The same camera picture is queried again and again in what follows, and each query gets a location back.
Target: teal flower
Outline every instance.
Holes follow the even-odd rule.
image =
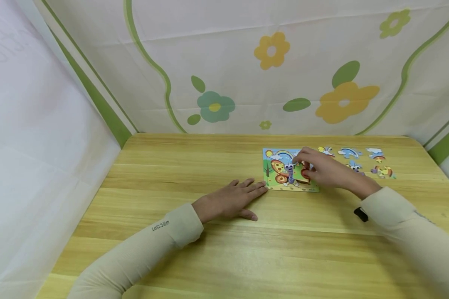
[[[234,101],[214,91],[206,91],[197,98],[197,105],[201,108],[203,119],[210,123],[228,120],[229,114],[234,111]]]
[[[262,130],[269,130],[271,128],[271,122],[269,120],[263,121],[259,124]]]

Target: left hand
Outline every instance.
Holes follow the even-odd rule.
[[[257,221],[252,211],[245,209],[253,199],[268,191],[265,182],[252,184],[251,177],[242,183],[235,179],[227,186],[207,194],[193,202],[193,208],[202,223],[207,223],[218,216],[227,218],[243,217]]]

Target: beige sleeve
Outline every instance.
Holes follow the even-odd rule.
[[[68,299],[121,299],[173,248],[196,241],[203,231],[191,204],[137,232],[96,260],[77,278]]]
[[[449,298],[449,235],[388,187],[364,199],[361,208]]]

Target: wooden table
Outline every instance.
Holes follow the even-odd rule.
[[[262,179],[262,148],[341,147],[449,233],[449,180],[414,139],[373,136],[133,136],[86,211],[39,299],[64,299],[99,256],[165,213],[232,179]],[[384,151],[397,179],[369,172],[365,151]],[[346,160],[337,155],[339,161]],[[371,223],[353,214],[359,199],[343,190],[270,190],[251,209],[258,222],[213,221],[202,238],[165,258],[124,298],[426,299],[433,295]]]

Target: black strap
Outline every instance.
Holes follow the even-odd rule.
[[[361,207],[354,210],[354,214],[356,214],[357,217],[359,217],[363,222],[366,222],[369,220],[369,217],[366,213],[364,213],[363,210],[361,210]]]

